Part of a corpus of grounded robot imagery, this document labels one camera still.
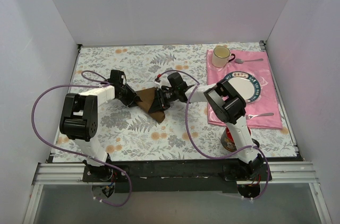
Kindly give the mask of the brown cloth napkin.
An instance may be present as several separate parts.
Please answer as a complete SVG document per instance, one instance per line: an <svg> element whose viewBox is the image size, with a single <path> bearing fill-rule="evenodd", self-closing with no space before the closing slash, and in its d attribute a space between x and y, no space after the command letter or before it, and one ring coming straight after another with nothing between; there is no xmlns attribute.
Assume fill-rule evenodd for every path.
<svg viewBox="0 0 340 224"><path fill-rule="evenodd" d="M156 87L137 91L136 93L141 100L137 102L137 105L156 122L162 123L163 120L165 119L165 113L163 111L157 111L151 114L148 113L155 98L155 90L156 90Z"/></svg>

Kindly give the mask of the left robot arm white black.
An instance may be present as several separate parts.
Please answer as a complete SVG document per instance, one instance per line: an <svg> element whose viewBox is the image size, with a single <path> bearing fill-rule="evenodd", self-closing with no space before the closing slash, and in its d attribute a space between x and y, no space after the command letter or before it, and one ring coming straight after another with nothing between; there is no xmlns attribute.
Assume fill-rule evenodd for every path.
<svg viewBox="0 0 340 224"><path fill-rule="evenodd" d="M141 99L127 84L123 71L112 70L110 77L97 88L65 96L59 130L73 140L87 156L84 164L90 174L100 181L110 180L114 171L106 163L111 161L108 153L95 138L98 129L98 107L114 99L125 106L135 107Z"/></svg>

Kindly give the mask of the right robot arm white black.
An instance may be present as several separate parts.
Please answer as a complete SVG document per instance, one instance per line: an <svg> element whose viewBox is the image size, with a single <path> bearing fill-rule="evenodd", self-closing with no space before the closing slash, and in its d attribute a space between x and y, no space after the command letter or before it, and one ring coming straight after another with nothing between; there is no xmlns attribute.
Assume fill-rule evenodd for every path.
<svg viewBox="0 0 340 224"><path fill-rule="evenodd" d="M148 112L164 111L170 107L171 102L176 100L186 103L186 132L196 151L202 156L214 160L236 156L238 167L232 168L230 176L246 180L260 178L265 157L251 138L245 116L246 102L236 89L226 79L211 85L200 85L199 83L187 85L180 73L174 70L171 70L171 74L167 79L170 86L160 85L155 90L154 100ZM200 151L192 140L191 134L189 134L188 110L189 104L194 102L209 103L217 118L225 123L229 129L236 146L236 151L222 157L212 157Z"/></svg>

